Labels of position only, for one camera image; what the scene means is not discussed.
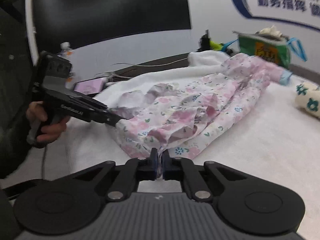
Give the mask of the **white fluffy blanket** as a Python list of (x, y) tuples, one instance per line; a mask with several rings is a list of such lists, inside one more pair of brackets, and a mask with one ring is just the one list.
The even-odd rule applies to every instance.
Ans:
[[(133, 67), (118, 72), (124, 81), (114, 83), (99, 96), (110, 103), (128, 90), (147, 91), (155, 83), (184, 82), (204, 76), (227, 59), (218, 51), (193, 53), (195, 66), (181, 61), (159, 67)], [(319, 239), (319, 120), (295, 104), (296, 85), (303, 81), (292, 76), (288, 85), (271, 83), (255, 106), (240, 121), (210, 144), (199, 144), (195, 163), (214, 160), (259, 178), (295, 190), (304, 200), (306, 213), (299, 233)], [(45, 178), (53, 180), (83, 170), (105, 160), (123, 164), (128, 155), (116, 145), (111, 128), (95, 122), (73, 119), (61, 138), (50, 144)]]

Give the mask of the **pink floral garment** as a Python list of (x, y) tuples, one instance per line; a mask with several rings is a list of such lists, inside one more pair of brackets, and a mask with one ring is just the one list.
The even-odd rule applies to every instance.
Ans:
[(147, 157), (152, 148), (195, 158), (246, 116), (281, 74), (277, 65), (243, 53), (190, 53), (188, 61), (199, 73), (188, 84), (158, 83), (146, 93), (121, 95), (113, 138), (131, 158)]

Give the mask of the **yellow green black item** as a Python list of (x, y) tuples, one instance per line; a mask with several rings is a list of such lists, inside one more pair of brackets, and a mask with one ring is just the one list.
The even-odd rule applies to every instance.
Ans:
[(206, 30), (199, 40), (199, 48), (197, 49), (197, 52), (208, 50), (223, 51), (223, 43), (216, 43), (212, 41), (209, 30)]

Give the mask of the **folded pink cloth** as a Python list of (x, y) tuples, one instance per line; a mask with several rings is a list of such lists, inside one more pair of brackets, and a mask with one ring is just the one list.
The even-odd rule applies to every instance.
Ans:
[(264, 62), (264, 68), (267, 70), (270, 80), (282, 86), (287, 86), (290, 83), (292, 72), (280, 67), (272, 62)]

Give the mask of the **smartphone with lit screen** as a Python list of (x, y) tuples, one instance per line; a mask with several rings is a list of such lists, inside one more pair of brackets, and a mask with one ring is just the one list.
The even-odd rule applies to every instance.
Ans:
[(85, 95), (97, 95), (104, 90), (107, 78), (99, 77), (77, 82), (73, 90)]

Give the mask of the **person in dark shirt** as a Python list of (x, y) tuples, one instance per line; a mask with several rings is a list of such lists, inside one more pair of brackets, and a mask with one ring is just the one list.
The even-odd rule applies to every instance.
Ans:
[(1, 180), (25, 161), (31, 149), (26, 117), (31, 78), (25, 0), (1, 0)]

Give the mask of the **large black wall screen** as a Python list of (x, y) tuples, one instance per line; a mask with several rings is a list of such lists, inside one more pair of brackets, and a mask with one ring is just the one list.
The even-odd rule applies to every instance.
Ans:
[(33, 0), (40, 51), (58, 53), (124, 36), (191, 28), (188, 0)]

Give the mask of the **plastic water bottle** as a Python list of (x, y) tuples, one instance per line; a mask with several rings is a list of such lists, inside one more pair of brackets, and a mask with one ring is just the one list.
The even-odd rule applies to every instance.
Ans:
[[(71, 55), (73, 53), (73, 50), (71, 48), (71, 45), (69, 42), (63, 42), (60, 44), (61, 51), (59, 53), (60, 57), (63, 57), (64, 59), (67, 59), (69, 62), (71, 62)], [(67, 82), (71, 82), (73, 79), (73, 73), (72, 69), (69, 71)]]

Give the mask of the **white green rolled cloth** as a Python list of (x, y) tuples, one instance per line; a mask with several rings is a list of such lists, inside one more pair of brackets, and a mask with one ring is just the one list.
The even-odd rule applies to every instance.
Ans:
[(296, 105), (315, 116), (320, 117), (320, 90), (319, 85), (312, 82), (303, 82), (296, 86)]

